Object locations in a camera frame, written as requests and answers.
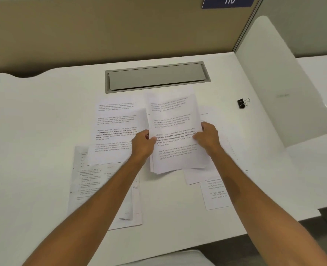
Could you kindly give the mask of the person's left hand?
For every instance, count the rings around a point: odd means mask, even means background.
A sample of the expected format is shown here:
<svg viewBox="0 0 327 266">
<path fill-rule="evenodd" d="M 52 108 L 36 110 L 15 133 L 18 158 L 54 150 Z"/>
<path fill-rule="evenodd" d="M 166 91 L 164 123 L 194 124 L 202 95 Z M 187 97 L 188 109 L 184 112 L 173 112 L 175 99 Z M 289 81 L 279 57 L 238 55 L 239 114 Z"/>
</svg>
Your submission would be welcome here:
<svg viewBox="0 0 327 266">
<path fill-rule="evenodd" d="M 149 130 L 143 130 L 135 135 L 131 140 L 131 156 L 132 158 L 145 162 L 146 159 L 153 153 L 155 144 L 151 144 L 146 139 Z"/>
</svg>

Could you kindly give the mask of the person's right hand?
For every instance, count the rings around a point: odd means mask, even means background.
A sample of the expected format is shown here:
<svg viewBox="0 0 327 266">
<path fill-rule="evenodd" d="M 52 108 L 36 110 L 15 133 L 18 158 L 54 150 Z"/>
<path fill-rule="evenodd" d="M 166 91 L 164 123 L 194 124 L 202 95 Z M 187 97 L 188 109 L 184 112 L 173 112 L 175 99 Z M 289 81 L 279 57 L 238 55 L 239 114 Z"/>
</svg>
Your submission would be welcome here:
<svg viewBox="0 0 327 266">
<path fill-rule="evenodd" d="M 197 143 L 205 149 L 206 153 L 213 157 L 218 153 L 224 152 L 220 141 L 218 130 L 213 124 L 208 122 L 201 122 L 202 131 L 206 133 L 206 138 L 204 141 L 197 141 Z"/>
</svg>

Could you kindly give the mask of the stack of printed text sheets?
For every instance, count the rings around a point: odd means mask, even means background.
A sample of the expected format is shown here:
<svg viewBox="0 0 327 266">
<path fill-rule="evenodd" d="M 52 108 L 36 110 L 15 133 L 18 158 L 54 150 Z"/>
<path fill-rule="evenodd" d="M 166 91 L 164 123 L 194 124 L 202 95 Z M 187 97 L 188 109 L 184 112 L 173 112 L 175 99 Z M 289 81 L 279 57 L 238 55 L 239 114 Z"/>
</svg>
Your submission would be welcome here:
<svg viewBox="0 0 327 266">
<path fill-rule="evenodd" d="M 145 103 L 149 137 L 156 138 L 152 152 L 154 173 L 205 168 L 209 157 L 193 138 L 202 132 L 195 94 L 148 94 Z"/>
</svg>

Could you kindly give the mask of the person's left forearm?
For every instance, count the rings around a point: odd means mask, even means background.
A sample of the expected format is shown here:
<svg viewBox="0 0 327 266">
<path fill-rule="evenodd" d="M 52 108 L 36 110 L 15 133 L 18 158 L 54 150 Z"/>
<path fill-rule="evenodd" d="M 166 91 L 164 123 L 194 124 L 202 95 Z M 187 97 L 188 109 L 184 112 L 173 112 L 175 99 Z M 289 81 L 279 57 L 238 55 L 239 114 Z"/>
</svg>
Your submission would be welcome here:
<svg viewBox="0 0 327 266">
<path fill-rule="evenodd" d="M 22 266 L 87 266 L 149 155 L 133 151 L 114 176 L 62 221 Z"/>
</svg>

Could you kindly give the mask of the person's right forearm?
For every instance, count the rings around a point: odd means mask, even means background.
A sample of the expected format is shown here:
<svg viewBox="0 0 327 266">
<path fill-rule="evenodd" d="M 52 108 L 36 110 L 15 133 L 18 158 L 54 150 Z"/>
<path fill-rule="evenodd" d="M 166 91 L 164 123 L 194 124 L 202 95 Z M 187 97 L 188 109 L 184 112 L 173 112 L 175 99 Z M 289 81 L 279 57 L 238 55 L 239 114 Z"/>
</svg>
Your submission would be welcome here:
<svg viewBox="0 0 327 266">
<path fill-rule="evenodd" d="M 310 233 L 252 182 L 222 147 L 206 151 L 268 266 L 327 266 L 327 254 Z"/>
</svg>

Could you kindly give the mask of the faintly printed white paper sheet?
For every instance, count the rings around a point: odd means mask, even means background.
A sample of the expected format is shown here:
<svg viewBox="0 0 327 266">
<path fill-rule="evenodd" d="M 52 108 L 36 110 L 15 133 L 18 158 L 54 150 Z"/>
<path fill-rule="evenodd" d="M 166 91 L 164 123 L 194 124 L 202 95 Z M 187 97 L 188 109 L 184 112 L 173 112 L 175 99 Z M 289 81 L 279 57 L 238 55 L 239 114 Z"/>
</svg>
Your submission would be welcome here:
<svg viewBox="0 0 327 266">
<path fill-rule="evenodd" d="M 234 160 L 242 171 L 249 174 L 251 170 L 248 169 L 248 165 L 243 162 L 242 155 L 235 151 L 235 145 L 237 144 L 236 140 L 229 134 L 228 131 L 223 130 L 224 118 L 218 113 L 218 109 L 216 107 L 200 106 L 199 112 L 202 122 L 213 124 L 218 130 L 219 142 L 225 152 Z M 205 168 L 187 169 L 183 170 L 183 172 L 185 183 L 187 185 L 204 182 L 208 179 L 218 177 L 218 170 L 216 169 L 211 158 L 209 158 L 209 163 Z"/>
</svg>

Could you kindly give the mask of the printed paragraph paper sheet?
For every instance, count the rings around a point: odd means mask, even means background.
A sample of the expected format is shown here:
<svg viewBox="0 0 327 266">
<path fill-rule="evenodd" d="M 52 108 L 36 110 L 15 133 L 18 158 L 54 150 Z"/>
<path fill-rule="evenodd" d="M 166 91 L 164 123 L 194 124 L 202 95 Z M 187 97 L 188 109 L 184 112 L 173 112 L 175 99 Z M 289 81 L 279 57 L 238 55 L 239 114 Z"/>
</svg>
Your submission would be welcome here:
<svg viewBox="0 0 327 266">
<path fill-rule="evenodd" d="M 95 116 L 88 165 L 125 162 L 131 154 L 131 140 L 148 129 L 143 103 L 130 98 L 104 100 L 97 105 Z"/>
</svg>

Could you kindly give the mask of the small printed paper sheet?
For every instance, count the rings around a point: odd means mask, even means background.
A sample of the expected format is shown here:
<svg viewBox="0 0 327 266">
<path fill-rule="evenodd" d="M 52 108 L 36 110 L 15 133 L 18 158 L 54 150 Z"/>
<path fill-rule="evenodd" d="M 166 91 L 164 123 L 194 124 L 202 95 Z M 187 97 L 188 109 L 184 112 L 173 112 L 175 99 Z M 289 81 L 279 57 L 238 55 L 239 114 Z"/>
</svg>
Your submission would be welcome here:
<svg viewBox="0 0 327 266">
<path fill-rule="evenodd" d="M 205 179 L 200 182 L 201 192 L 206 210 L 232 206 L 232 201 L 218 172 L 206 172 Z"/>
</svg>

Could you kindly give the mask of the large white worksheet paper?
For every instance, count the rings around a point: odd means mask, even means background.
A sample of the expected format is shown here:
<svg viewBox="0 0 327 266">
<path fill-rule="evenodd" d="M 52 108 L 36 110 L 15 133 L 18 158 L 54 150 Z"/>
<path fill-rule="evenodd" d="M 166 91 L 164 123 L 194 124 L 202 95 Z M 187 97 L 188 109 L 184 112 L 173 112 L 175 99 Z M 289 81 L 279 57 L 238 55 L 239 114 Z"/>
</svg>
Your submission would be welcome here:
<svg viewBox="0 0 327 266">
<path fill-rule="evenodd" d="M 74 148 L 74 161 L 73 169 L 80 168 L 88 165 L 88 147 L 87 146 L 76 146 Z M 127 227 L 140 226 L 143 224 L 142 212 L 141 212 L 141 203 L 140 203 L 140 182 L 139 175 L 137 175 L 131 185 L 133 191 L 133 209 L 134 217 L 129 221 L 115 221 L 113 220 L 109 231 Z"/>
</svg>

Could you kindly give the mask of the question worksheet paper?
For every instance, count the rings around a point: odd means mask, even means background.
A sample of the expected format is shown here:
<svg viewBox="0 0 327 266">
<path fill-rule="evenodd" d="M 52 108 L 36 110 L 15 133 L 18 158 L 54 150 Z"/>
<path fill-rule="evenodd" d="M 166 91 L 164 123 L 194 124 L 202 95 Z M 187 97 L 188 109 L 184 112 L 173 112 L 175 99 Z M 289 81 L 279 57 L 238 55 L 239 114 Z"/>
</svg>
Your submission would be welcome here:
<svg viewBox="0 0 327 266">
<path fill-rule="evenodd" d="M 68 214 L 73 213 L 95 194 L 117 172 L 123 163 L 83 166 L 73 169 Z M 133 191 L 127 195 L 116 214 L 115 221 L 129 221 L 134 217 Z"/>
</svg>

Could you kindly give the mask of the white rounded desk divider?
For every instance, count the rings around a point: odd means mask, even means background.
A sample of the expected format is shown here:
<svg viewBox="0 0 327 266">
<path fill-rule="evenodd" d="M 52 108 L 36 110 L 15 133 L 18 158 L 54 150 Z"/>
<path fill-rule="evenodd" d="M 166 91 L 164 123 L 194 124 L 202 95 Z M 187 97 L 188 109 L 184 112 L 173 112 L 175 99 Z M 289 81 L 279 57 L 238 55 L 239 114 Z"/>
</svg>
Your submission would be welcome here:
<svg viewBox="0 0 327 266">
<path fill-rule="evenodd" d="M 254 21 L 236 57 L 284 146 L 313 137 L 327 106 L 268 17 Z"/>
</svg>

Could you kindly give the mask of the beige partition panel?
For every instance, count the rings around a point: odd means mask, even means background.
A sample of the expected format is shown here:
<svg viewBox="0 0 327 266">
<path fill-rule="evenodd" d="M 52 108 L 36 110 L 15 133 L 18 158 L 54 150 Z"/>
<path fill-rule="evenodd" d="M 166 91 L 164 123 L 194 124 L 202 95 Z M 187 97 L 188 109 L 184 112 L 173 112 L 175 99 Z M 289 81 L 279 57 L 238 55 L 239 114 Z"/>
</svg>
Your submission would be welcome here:
<svg viewBox="0 0 327 266">
<path fill-rule="evenodd" d="M 0 0 L 0 72 L 232 52 L 259 0 Z"/>
</svg>

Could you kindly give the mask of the neighbouring white desk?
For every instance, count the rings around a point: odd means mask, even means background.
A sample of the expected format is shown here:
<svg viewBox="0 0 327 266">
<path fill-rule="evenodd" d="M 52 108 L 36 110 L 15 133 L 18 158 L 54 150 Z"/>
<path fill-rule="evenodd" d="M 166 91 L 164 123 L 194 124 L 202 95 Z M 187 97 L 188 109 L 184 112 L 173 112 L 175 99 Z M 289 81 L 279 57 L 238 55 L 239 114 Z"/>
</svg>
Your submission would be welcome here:
<svg viewBox="0 0 327 266">
<path fill-rule="evenodd" d="M 327 106 L 327 55 L 297 60 Z M 313 128 L 308 132 L 313 137 L 287 152 L 301 173 L 308 205 L 322 209 L 327 207 L 327 120 L 317 118 Z"/>
</svg>

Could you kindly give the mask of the blue number sign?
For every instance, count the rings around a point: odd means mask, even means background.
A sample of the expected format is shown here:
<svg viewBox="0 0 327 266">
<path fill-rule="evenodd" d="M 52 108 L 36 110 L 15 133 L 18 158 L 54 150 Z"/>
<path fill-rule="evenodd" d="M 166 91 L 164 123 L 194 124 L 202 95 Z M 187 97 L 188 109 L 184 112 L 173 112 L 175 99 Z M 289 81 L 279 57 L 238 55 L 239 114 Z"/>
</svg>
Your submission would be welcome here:
<svg viewBox="0 0 327 266">
<path fill-rule="evenodd" d="M 202 9 L 251 7 L 254 0 L 203 0 Z"/>
</svg>

